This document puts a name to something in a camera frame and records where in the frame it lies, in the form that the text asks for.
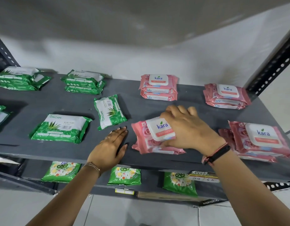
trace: person's right hand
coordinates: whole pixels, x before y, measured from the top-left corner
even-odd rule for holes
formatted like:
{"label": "person's right hand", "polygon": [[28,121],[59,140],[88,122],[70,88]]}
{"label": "person's right hand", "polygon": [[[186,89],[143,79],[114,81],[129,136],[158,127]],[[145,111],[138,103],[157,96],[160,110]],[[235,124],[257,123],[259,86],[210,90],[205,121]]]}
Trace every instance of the person's right hand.
{"label": "person's right hand", "polygon": [[226,143],[198,115],[195,107],[170,105],[160,116],[164,118],[175,132],[175,139],[166,140],[162,146],[176,148],[193,148],[205,156],[212,155]]}

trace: white plastic lid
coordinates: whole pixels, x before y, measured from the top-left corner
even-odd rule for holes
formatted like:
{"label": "white plastic lid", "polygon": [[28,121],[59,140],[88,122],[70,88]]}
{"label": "white plastic lid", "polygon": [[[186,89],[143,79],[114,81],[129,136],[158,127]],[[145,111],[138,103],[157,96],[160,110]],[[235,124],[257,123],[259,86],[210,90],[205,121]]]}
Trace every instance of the white plastic lid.
{"label": "white plastic lid", "polygon": [[222,96],[239,98],[239,93],[235,86],[217,84],[217,92]]}
{"label": "white plastic lid", "polygon": [[165,74],[150,74],[149,75],[149,84],[167,86],[168,85],[168,76]]}
{"label": "white plastic lid", "polygon": [[245,129],[250,141],[256,146],[273,148],[282,147],[282,142],[272,126],[247,123]]}
{"label": "white plastic lid", "polygon": [[147,127],[155,141],[168,140],[175,136],[175,132],[164,118],[152,118],[146,120]]}

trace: black bracelet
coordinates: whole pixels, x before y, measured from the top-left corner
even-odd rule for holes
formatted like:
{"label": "black bracelet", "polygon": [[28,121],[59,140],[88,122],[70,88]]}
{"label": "black bracelet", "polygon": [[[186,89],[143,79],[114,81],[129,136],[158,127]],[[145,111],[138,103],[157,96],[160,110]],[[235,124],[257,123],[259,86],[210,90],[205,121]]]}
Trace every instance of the black bracelet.
{"label": "black bracelet", "polygon": [[226,146],[220,148],[212,156],[208,156],[203,164],[206,165],[207,163],[213,163],[215,160],[217,160],[219,157],[223,156],[229,150],[231,150],[231,147],[229,145],[226,145]]}

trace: upper shelf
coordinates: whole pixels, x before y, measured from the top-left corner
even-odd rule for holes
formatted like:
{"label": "upper shelf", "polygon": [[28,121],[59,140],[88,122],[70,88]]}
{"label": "upper shelf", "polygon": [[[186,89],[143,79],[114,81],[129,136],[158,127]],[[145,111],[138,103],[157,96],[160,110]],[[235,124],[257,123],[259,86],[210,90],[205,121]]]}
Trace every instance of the upper shelf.
{"label": "upper shelf", "polygon": [[[137,140],[131,123],[157,117],[168,105],[195,106],[200,118],[211,128],[228,128],[228,120],[279,126],[263,103],[255,95],[250,95],[252,105],[242,110],[220,109],[208,106],[203,96],[204,87],[178,85],[178,101],[166,102],[144,99],[140,96],[139,81],[107,79],[102,95],[70,93],[64,91],[61,75],[53,74],[41,91],[13,91],[0,87],[0,105],[14,111],[10,121],[0,132],[0,153],[22,158],[51,161],[85,163],[92,149],[118,126],[110,126],[98,131],[99,117],[94,108],[94,98],[118,94],[120,107],[128,121],[121,126],[128,127],[125,140],[132,146]],[[56,141],[30,140],[28,134],[48,114],[83,115],[92,118],[83,141],[80,144]],[[203,166],[202,155],[196,150],[186,149],[186,154],[165,155],[150,153],[141,155],[128,148],[121,160],[121,165],[150,170],[168,170],[177,172],[213,171],[210,166]],[[244,160],[246,165],[265,181],[290,181],[290,159],[279,159],[279,163],[266,163]]]}

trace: white tile floor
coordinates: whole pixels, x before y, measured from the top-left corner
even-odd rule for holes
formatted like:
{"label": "white tile floor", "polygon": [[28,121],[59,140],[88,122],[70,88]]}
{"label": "white tile floor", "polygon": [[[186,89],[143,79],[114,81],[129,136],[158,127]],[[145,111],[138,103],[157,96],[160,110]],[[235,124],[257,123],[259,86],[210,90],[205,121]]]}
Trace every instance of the white tile floor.
{"label": "white tile floor", "polygon": [[[290,208],[290,190],[275,195]],[[53,196],[0,190],[0,226],[24,226]],[[90,195],[74,226],[240,226],[229,202],[200,209],[186,205]]]}

